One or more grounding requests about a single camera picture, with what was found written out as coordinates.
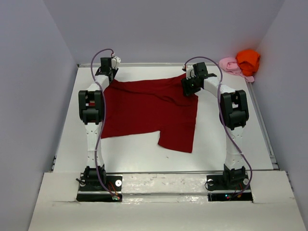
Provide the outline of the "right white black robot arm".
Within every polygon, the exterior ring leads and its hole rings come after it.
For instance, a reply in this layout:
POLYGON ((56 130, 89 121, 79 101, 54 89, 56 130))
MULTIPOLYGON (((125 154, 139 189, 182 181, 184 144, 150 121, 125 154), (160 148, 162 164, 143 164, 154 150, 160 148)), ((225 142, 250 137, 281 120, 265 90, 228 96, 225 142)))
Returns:
POLYGON ((183 93, 191 96, 206 90, 216 96, 219 119, 226 133, 226 159, 220 175, 207 177, 205 188, 210 192, 243 190, 248 175, 241 150, 243 130, 249 119, 247 96, 244 90, 235 90, 222 83, 223 75, 209 73, 204 62, 184 65, 186 77, 181 80, 183 93))

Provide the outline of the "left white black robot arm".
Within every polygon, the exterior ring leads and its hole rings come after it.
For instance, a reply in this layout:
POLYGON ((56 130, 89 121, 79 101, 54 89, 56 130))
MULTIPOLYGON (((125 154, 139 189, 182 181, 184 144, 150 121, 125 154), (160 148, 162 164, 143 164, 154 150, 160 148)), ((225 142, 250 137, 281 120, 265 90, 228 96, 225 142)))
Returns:
POLYGON ((100 58, 96 72, 91 69, 93 83, 78 92, 79 118, 83 122, 87 137, 87 163, 81 185, 90 185, 96 190, 109 191, 101 150, 101 135, 105 120, 105 97, 103 91, 114 80, 121 59, 113 54, 100 58))

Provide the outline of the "dark red t shirt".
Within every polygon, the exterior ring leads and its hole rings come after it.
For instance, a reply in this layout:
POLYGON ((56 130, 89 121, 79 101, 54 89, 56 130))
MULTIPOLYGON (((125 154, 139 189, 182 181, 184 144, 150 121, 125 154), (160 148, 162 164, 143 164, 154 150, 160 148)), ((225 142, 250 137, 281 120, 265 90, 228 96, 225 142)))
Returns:
POLYGON ((106 123, 102 138, 159 132, 163 148, 191 153, 198 96, 184 96, 185 75, 165 79, 120 82, 105 90, 106 123))

